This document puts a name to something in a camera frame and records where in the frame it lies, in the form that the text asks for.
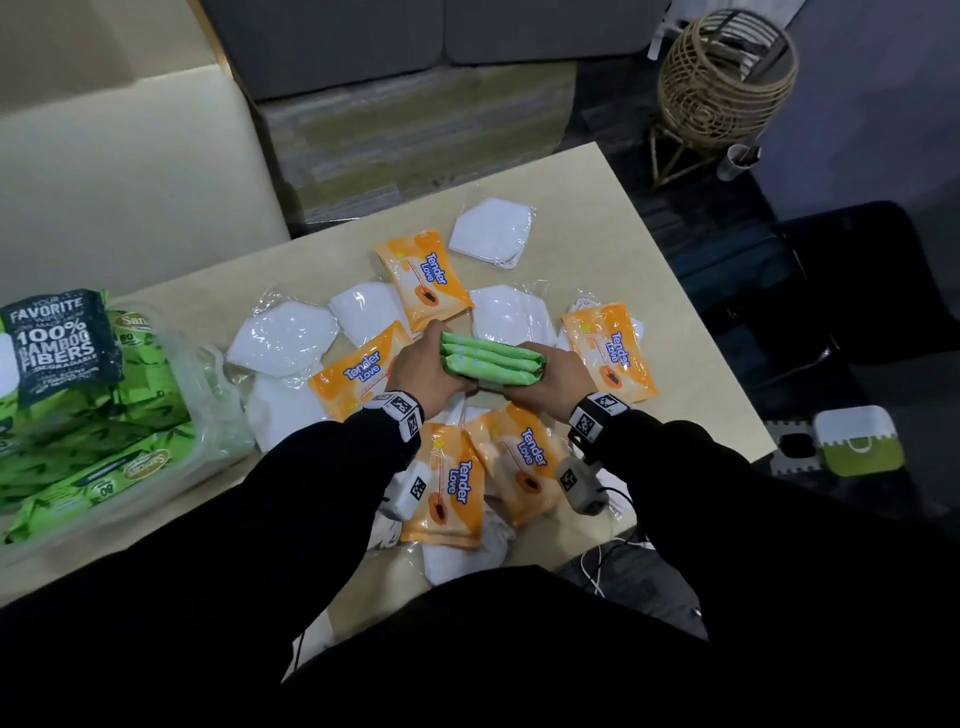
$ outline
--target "hand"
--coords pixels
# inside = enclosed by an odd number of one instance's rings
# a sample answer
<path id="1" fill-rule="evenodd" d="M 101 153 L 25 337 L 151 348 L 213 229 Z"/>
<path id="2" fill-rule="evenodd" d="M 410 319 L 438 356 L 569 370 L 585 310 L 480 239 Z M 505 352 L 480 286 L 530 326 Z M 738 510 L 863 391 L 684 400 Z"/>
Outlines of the hand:
<path id="1" fill-rule="evenodd" d="M 503 394 L 515 404 L 546 412 L 558 422 L 567 422 L 580 400 L 597 391 L 597 385 L 593 383 L 593 377 L 584 362 L 574 352 L 545 347 L 532 341 L 520 346 L 546 357 L 543 377 L 536 384 L 526 387 L 504 387 Z"/>
<path id="2" fill-rule="evenodd" d="M 463 376 L 451 376 L 440 356 L 440 334 L 450 331 L 442 321 L 427 324 L 423 336 L 400 350 L 387 379 L 387 390 L 400 390 L 416 399 L 429 420 L 439 415 L 447 401 L 458 392 L 476 389 L 476 382 Z"/>

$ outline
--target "gray sofa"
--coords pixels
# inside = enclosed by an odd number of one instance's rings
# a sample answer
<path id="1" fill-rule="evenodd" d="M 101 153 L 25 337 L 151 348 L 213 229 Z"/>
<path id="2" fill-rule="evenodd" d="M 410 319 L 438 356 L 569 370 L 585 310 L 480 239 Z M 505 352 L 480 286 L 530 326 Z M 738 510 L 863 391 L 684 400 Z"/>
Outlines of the gray sofa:
<path id="1" fill-rule="evenodd" d="M 668 0 L 202 0 L 254 100 L 420 71 L 613 56 Z"/>

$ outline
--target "clear plastic box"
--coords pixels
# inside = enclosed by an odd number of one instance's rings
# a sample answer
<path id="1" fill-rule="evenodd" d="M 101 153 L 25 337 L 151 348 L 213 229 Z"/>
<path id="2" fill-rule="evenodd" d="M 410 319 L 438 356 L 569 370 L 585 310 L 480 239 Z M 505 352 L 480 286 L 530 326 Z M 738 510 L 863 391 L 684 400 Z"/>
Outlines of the clear plastic box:
<path id="1" fill-rule="evenodd" d="M 137 311 L 150 321 L 196 427 L 196 444 L 179 463 L 161 468 L 49 533 L 15 544 L 0 543 L 0 570 L 98 526 L 147 513 L 253 451 L 240 393 L 224 375 L 223 355 L 213 347 L 195 346 L 167 328 L 162 315 L 149 305 L 123 303 L 122 310 Z M 12 521 L 13 515 L 0 517 L 0 534 Z"/>

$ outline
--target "wicker basket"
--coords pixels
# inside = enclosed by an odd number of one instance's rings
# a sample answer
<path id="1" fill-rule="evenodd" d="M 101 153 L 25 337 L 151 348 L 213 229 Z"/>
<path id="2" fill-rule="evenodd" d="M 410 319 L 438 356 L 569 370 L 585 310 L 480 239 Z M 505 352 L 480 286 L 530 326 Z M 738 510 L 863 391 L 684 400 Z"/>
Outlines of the wicker basket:
<path id="1" fill-rule="evenodd" d="M 797 52 L 755 12 L 711 12 L 670 48 L 657 97 L 667 127 L 692 146 L 721 149 L 756 137 L 790 95 Z"/>

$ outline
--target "beige tabletop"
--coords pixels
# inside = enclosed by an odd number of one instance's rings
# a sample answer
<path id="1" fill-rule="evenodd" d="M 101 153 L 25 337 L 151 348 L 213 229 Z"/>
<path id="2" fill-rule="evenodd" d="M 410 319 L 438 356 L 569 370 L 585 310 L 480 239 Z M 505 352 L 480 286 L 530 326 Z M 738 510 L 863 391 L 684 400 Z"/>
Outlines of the beige tabletop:
<path id="1" fill-rule="evenodd" d="M 659 397 L 641 403 L 640 409 L 665 421 L 698 423 L 751 461 L 773 450 L 766 428 L 595 144 L 492 175 L 478 184 L 488 194 L 532 205 L 537 217 L 512 271 L 451 254 L 457 275 L 468 288 L 546 280 L 543 297 L 555 325 L 581 291 L 605 303 L 624 302 L 644 324 L 641 348 L 660 390 Z M 125 298 L 156 306 L 170 326 L 195 342 L 225 350 L 272 285 L 309 303 L 326 303 L 353 283 L 385 277 L 373 253 L 377 244 L 431 228 L 448 238 L 464 202 L 476 194 L 472 187 L 448 189 Z M 458 333 L 469 330 L 466 314 L 449 323 Z M 340 336 L 324 361 L 332 362 L 350 349 Z M 497 400 L 498 395 L 483 393 L 469 403 L 491 406 Z M 3 575 L 0 600 L 132 543 L 237 482 L 253 462 L 255 457 L 146 517 L 115 524 L 108 532 L 69 542 L 69 548 L 22 562 Z M 578 516 L 562 503 L 554 513 L 520 530 L 508 563 L 552 569 L 633 524 L 632 516 L 615 518 L 609 512 L 594 518 Z M 418 554 L 403 547 L 371 552 L 330 606 L 335 635 L 352 634 L 423 592 L 428 585 L 421 567 Z"/>

